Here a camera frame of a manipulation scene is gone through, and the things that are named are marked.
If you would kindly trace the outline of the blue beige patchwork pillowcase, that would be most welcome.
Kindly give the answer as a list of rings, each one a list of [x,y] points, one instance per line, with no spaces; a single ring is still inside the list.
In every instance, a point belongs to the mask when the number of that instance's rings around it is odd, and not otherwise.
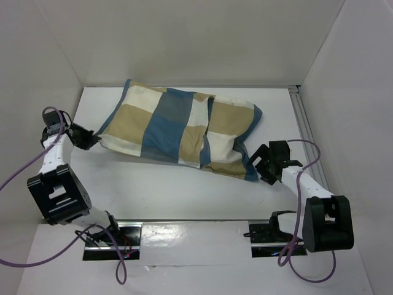
[[[128,79],[96,134],[115,152],[256,182],[244,142],[262,115],[243,99]]]

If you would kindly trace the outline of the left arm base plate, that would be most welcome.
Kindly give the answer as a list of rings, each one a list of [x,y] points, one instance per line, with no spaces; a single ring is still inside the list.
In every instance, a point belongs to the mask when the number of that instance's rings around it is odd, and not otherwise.
[[[142,224],[120,221],[118,230],[107,229],[113,236],[124,260],[139,260]],[[82,236],[84,242],[83,261],[118,261],[115,245],[103,231],[88,232]]]

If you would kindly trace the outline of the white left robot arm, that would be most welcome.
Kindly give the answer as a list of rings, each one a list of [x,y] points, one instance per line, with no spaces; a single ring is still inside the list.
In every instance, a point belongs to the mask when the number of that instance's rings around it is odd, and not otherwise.
[[[115,245],[121,238],[118,222],[108,211],[93,206],[86,188],[71,168],[72,150],[87,151],[100,137],[73,123],[62,110],[47,107],[42,118],[44,159],[38,174],[27,180],[27,187],[43,218],[52,226],[73,224],[85,228],[98,224],[102,226],[100,239],[107,245]]]

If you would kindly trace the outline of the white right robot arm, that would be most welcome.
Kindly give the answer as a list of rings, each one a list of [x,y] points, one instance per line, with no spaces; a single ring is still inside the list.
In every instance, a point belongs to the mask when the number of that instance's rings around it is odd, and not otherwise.
[[[268,234],[275,241],[291,235],[289,247],[302,242],[312,252],[350,250],[354,246],[351,206],[347,197],[323,188],[306,173],[309,166],[291,158],[289,141],[271,141],[251,156],[262,181],[280,182],[297,198],[296,211],[272,214]]]

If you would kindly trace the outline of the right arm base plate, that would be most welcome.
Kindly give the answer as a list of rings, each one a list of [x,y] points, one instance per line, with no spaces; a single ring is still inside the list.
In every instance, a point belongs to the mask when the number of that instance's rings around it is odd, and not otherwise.
[[[243,237],[251,243],[253,258],[277,258],[293,236],[273,229],[268,223],[253,223]]]

